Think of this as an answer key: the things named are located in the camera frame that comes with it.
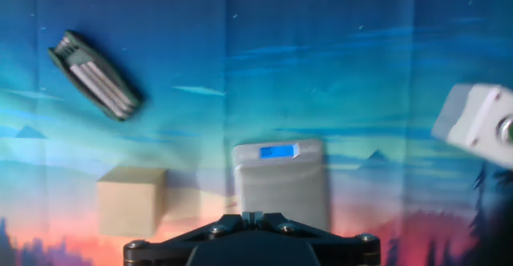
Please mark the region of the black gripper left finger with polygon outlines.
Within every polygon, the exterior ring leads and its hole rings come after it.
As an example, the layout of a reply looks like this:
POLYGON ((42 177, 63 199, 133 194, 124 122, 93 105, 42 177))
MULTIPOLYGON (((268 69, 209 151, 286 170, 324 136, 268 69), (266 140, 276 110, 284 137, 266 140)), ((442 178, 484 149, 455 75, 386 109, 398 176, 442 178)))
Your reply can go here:
POLYGON ((213 223, 159 243, 133 240, 123 246, 124 266, 185 266, 201 244, 249 230, 253 213, 225 214, 213 223))

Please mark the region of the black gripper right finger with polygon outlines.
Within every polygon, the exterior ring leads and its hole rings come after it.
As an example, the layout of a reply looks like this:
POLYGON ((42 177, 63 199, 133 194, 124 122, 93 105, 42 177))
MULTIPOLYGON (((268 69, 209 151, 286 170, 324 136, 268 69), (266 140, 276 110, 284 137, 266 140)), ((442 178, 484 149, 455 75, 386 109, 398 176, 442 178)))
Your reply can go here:
POLYGON ((353 237, 337 236, 285 218, 281 213, 254 212, 252 229, 267 231, 308 246, 320 265, 378 266, 381 264, 380 239, 369 233, 353 237))

